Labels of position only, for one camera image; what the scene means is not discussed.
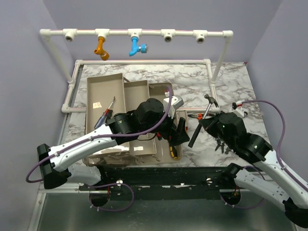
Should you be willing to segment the yellow black screwdriver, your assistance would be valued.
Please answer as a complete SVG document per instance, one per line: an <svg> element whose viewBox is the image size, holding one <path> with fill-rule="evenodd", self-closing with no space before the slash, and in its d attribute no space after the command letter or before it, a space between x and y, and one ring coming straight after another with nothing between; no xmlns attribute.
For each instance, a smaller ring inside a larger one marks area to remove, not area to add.
<svg viewBox="0 0 308 231"><path fill-rule="evenodd" d="M174 145L169 145L169 149L170 149L170 155L173 159L177 159L178 158L178 152L177 149L175 148Z"/></svg>

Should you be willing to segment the claw hammer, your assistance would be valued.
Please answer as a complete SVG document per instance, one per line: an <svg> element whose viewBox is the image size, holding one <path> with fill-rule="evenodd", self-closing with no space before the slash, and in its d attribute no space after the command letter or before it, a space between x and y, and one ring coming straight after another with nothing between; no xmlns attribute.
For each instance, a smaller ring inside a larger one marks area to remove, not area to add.
<svg viewBox="0 0 308 231"><path fill-rule="evenodd" d="M202 119L205 119L205 117L207 116L207 114L208 114L208 112L209 112L209 110L210 110L210 108L212 107L213 104L215 105L216 108L219 107L219 104L218 104L217 100L214 97L209 96L208 94L206 94L204 96L204 98L208 100L208 106L207 106L207 108L205 110L205 113L204 113ZM197 139L197 137L198 137L198 135L200 133L201 128L202 128L202 125L199 123L197 128L195 129L191 139L190 139L188 147L190 147L190 148L193 147L193 145L194 145L194 143L195 143L195 141L196 141L196 139Z"/></svg>

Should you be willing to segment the blue handled screwdriver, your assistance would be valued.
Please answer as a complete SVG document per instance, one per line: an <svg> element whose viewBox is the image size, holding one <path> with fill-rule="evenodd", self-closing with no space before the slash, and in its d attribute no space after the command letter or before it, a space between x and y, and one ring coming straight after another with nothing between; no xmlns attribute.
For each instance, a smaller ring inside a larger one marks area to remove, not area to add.
<svg viewBox="0 0 308 231"><path fill-rule="evenodd" d="M110 105L108 106L108 108L103 112L102 116L98 119L98 121L96 122L95 126L94 126L94 129L97 129L99 128L104 122L105 122L105 119L107 118L107 115L111 109L111 107L113 106L114 102L116 100L116 97L114 96L113 97L113 100L112 102L110 103Z"/></svg>

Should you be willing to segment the brown translucent tool box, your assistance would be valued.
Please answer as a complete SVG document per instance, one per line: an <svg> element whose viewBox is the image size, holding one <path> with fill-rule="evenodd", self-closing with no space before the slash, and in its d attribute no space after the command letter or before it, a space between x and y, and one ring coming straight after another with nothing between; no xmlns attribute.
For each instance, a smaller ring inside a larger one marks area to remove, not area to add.
<svg viewBox="0 0 308 231"><path fill-rule="evenodd" d="M122 74L87 79L86 131L94 126L115 96L108 123L115 133L137 133L154 126L168 105L169 82L147 80L125 82ZM170 109L166 120L155 130L138 138L125 138L125 143L103 149L85 157L83 163L95 165L158 165L182 159L181 144L189 140L186 114Z"/></svg>

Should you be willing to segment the red utility knife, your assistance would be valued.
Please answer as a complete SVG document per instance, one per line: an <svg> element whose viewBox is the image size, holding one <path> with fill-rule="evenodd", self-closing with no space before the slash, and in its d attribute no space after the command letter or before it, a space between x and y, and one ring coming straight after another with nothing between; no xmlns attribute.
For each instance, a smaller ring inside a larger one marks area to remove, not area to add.
<svg viewBox="0 0 308 231"><path fill-rule="evenodd" d="M162 136L160 135L160 133L157 133L156 135L157 135L157 139L158 139L159 141L161 141L161 140L162 140Z"/></svg>

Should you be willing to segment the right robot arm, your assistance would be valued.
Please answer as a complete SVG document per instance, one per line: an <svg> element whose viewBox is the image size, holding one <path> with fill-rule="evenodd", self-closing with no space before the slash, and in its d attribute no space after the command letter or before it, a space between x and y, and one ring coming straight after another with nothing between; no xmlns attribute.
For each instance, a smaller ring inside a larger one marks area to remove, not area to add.
<svg viewBox="0 0 308 231"><path fill-rule="evenodd" d="M279 161L276 151L262 137L246 131L244 121L234 113L201 119L199 124L214 138L223 141L236 155L264 171L274 183L254 177L243 167L221 177L228 189L235 185L248 189L272 202L286 217L302 228L308 226L308 183Z"/></svg>

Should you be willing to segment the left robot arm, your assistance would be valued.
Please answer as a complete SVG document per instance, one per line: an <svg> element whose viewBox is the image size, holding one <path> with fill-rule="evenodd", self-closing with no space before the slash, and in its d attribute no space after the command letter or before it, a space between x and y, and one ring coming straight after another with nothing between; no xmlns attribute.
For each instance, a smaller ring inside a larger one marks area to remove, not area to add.
<svg viewBox="0 0 308 231"><path fill-rule="evenodd" d="M137 140L140 135L157 134L168 141L170 148L190 140L185 118L174 123L175 111L183 105L183 99L174 95L162 102L149 98L137 109L118 113L94 131L71 142L49 147L37 147L40 171L45 189L57 188L68 181L91 185L102 190L107 179L97 167L74 167L73 164L95 152L114 148Z"/></svg>

